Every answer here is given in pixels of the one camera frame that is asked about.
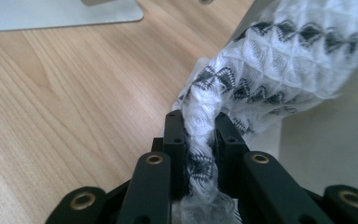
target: white surface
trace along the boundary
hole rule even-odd
[[[341,94],[282,125],[281,163],[319,194],[336,184],[358,188],[358,69]]]
[[[136,0],[0,0],[0,31],[138,21],[143,16]]]
[[[278,160],[280,156],[281,128],[281,121],[274,123],[264,133],[258,135],[249,148],[252,151],[267,152]]]

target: metal grommet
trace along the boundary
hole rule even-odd
[[[269,158],[262,154],[254,154],[252,156],[252,161],[265,164],[265,163],[269,163]]]
[[[349,190],[342,190],[338,193],[339,199],[353,207],[358,208],[358,194]]]
[[[159,155],[151,155],[146,158],[146,162],[152,165],[159,164],[163,161],[162,157]]]
[[[71,208],[74,210],[83,210],[87,207],[90,207],[95,202],[95,194],[84,191],[78,193],[74,199],[71,201]]]

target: black and white textile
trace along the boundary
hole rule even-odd
[[[336,97],[358,66],[357,0],[277,0],[213,59],[199,60],[172,109],[188,133],[190,194],[173,223],[239,223],[209,147],[227,113],[248,145],[273,122]]]

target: wooden table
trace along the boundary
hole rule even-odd
[[[252,2],[143,0],[140,22],[0,32],[0,223],[43,223],[71,190],[131,178]]]

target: black plastic part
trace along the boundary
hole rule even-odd
[[[175,110],[167,114],[165,118],[163,151],[171,157],[173,200],[180,200],[188,194],[185,134],[182,112]]]
[[[321,195],[316,194],[316,193],[314,193],[314,192],[312,192],[312,191],[310,191],[308,189],[303,189],[303,190],[308,194],[308,196],[310,196],[310,198],[312,198],[312,200],[314,202],[316,202],[316,204],[318,204],[319,207],[322,207],[322,204],[323,204],[322,199],[323,199],[323,197]]]
[[[242,174],[267,223],[333,223],[268,153],[246,153]]]
[[[358,224],[358,189],[344,185],[328,187],[323,208],[336,223]]]
[[[121,205],[126,196],[127,189],[130,185],[130,180],[118,186],[114,190],[106,194],[107,202],[101,214],[100,223],[116,224],[118,216],[120,215]]]
[[[138,160],[117,221],[148,223],[171,223],[171,160],[163,152],[149,152]]]
[[[163,138],[154,138],[151,151],[164,151],[164,139]]]
[[[239,198],[241,191],[241,163],[249,148],[230,118],[220,113],[215,120],[215,146],[213,154],[219,168],[219,189],[232,198]]]
[[[255,201],[249,187],[241,183],[241,195],[238,199],[238,211],[241,216],[242,223],[247,224],[265,224],[267,223],[263,213]]]
[[[67,194],[51,213],[47,224],[100,223],[100,215],[106,203],[102,189],[84,187]]]

